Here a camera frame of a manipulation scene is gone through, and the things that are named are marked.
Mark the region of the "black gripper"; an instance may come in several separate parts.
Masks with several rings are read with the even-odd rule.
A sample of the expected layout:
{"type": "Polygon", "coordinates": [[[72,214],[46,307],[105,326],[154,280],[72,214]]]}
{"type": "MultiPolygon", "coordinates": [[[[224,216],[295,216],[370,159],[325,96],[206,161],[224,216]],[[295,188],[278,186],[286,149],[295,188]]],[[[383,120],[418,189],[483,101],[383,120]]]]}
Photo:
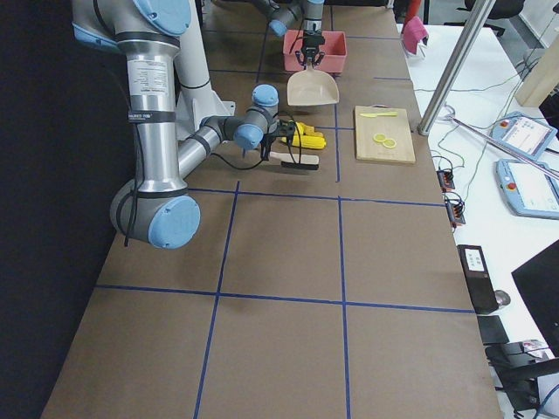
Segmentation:
{"type": "Polygon", "coordinates": [[[314,65],[315,70],[320,70],[321,61],[325,56],[325,53],[320,49],[325,44],[322,31],[298,31],[293,46],[299,40],[301,41],[301,48],[295,52],[295,57],[300,64],[300,71],[305,71],[307,65],[314,65]]]}
{"type": "MultiPolygon", "coordinates": [[[[294,134],[296,132],[296,123],[293,121],[285,121],[285,120],[279,120],[275,126],[275,129],[264,135],[264,146],[260,147],[260,159],[262,161],[268,161],[269,160],[269,150],[268,148],[271,147],[271,145],[278,139],[278,138],[285,138],[286,139],[286,144],[288,146],[292,146],[293,145],[293,137],[294,134]]],[[[298,150],[299,150],[299,158],[298,158],[298,164],[302,164],[302,151],[303,151],[303,147],[302,147],[302,137],[298,137],[298,150]]]]}

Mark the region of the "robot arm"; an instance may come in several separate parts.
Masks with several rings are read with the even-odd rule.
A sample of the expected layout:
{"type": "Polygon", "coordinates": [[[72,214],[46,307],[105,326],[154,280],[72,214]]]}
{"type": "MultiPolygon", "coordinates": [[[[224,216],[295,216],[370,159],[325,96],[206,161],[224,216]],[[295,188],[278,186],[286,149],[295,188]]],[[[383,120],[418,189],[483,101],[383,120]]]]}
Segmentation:
{"type": "Polygon", "coordinates": [[[279,117],[273,86],[257,86],[241,116],[217,96],[191,1],[75,1],[72,26],[82,44],[127,61],[135,176],[112,201],[113,226],[156,248],[186,245],[201,219],[186,176],[225,142],[266,160],[295,124],[279,117]]]}
{"type": "Polygon", "coordinates": [[[266,17],[269,28],[278,37],[284,37],[292,24],[300,23],[302,45],[296,53],[299,64],[307,69],[316,68],[324,58],[321,46],[325,44],[322,35],[324,1],[291,1],[280,5],[275,1],[251,0],[250,3],[266,17]]]}

